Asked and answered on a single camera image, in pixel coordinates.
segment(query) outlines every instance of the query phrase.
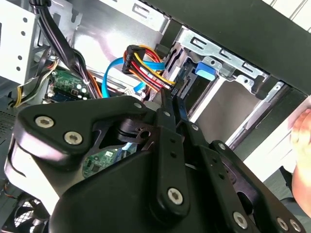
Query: cable tie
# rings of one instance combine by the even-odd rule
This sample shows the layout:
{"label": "cable tie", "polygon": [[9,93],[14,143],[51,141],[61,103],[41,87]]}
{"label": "cable tie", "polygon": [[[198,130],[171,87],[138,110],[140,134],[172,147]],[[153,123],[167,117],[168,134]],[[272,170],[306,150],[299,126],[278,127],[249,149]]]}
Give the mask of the cable tie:
{"label": "cable tie", "polygon": [[85,80],[83,80],[83,82],[85,83],[85,85],[89,85],[89,83],[90,83],[91,81],[85,81]]}

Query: finger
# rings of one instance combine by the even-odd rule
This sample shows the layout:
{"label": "finger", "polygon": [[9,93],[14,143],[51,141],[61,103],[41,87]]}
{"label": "finger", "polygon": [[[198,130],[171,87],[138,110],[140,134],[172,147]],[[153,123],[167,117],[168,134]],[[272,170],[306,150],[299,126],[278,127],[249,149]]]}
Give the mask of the finger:
{"label": "finger", "polygon": [[291,134],[291,142],[292,143],[297,143],[299,140],[299,130],[301,127],[302,122],[304,119],[307,117],[307,115],[311,112],[311,109],[307,109],[305,112],[303,112],[298,119],[296,120],[293,129],[292,129],[292,134]]}
{"label": "finger", "polygon": [[310,143],[311,139],[311,113],[303,120],[299,129],[299,146],[305,147]]}

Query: yellow wire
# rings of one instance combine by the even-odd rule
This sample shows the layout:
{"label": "yellow wire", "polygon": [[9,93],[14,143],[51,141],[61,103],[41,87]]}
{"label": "yellow wire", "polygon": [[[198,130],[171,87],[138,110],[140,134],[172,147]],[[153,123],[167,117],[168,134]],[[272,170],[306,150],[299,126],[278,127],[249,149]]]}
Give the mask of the yellow wire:
{"label": "yellow wire", "polygon": [[136,59],[139,61],[139,63],[145,67],[150,73],[152,73],[153,75],[155,75],[156,77],[158,77],[159,79],[161,79],[163,82],[165,83],[169,83],[169,84],[175,84],[175,82],[172,82],[172,81],[168,81],[166,79],[164,79],[161,75],[155,73],[152,69],[150,69],[146,64],[144,64],[144,62],[139,58],[138,54],[137,53],[134,53]]}
{"label": "yellow wire", "polygon": [[146,46],[146,45],[139,45],[139,47],[151,50],[152,52],[154,52],[154,54],[156,55],[156,57],[159,59],[159,61],[161,61],[161,58],[159,57],[159,55],[156,53],[156,51],[154,51],[152,48]]}
{"label": "yellow wire", "polygon": [[15,105],[14,105],[14,107],[16,108],[18,105],[19,105],[19,103],[21,102],[21,88],[20,88],[20,86],[19,87],[17,87],[17,99],[16,99],[16,103],[15,103]]}
{"label": "yellow wire", "polygon": [[147,83],[146,81],[144,81],[135,71],[133,71],[132,69],[129,70],[132,74],[134,74],[139,80],[141,80],[142,82],[144,82],[148,87],[150,87],[151,89],[153,89],[155,92],[158,92],[159,90],[155,89],[152,85],[150,85],[149,83]]}

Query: fan grille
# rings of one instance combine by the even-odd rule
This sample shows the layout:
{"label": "fan grille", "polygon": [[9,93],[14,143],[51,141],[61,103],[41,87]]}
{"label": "fan grille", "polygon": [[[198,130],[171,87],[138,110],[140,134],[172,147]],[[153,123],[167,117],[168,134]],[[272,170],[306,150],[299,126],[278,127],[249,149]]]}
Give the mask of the fan grille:
{"label": "fan grille", "polygon": [[[36,204],[39,204],[39,203],[40,203],[38,200],[34,200],[34,202],[35,202]],[[31,207],[31,205],[30,205],[29,202],[25,202],[25,203],[23,204],[23,206]],[[28,212],[22,214],[20,217],[15,218],[15,219],[14,219],[14,224],[15,224],[15,226],[18,227],[22,222],[24,222],[24,221],[30,219],[30,218],[33,216],[33,212],[34,212],[34,211],[28,211]],[[34,229],[35,229],[35,226],[31,227],[29,232],[32,233],[32,232],[34,231]]]}

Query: cable bundle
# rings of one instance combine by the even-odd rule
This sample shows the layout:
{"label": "cable bundle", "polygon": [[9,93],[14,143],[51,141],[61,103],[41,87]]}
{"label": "cable bundle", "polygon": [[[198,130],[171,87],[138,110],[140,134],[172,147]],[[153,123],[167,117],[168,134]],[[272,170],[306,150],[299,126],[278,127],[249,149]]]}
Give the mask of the cable bundle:
{"label": "cable bundle", "polygon": [[72,49],[55,24],[48,7],[50,0],[30,0],[33,12],[39,15],[39,26],[49,42],[51,48],[55,51],[59,59],[70,69],[77,77],[80,77],[89,88],[89,92],[94,99],[101,98],[101,92],[94,77],[88,72],[85,60],[82,54]]}
{"label": "cable bundle", "polygon": [[[161,62],[160,57],[150,47],[144,45],[141,45],[140,47],[146,49],[146,55],[150,57],[152,61],[157,63]],[[123,55],[124,60],[126,59],[126,56],[127,52],[125,51]],[[161,88],[165,88],[166,86],[173,88],[172,84],[175,84],[175,82],[166,80],[160,74],[152,70],[144,61],[140,59],[137,53],[134,53],[134,60],[131,62],[130,68],[131,69],[129,71],[132,74],[134,74],[142,82],[146,83],[146,85],[148,85],[155,92],[158,92]]]}

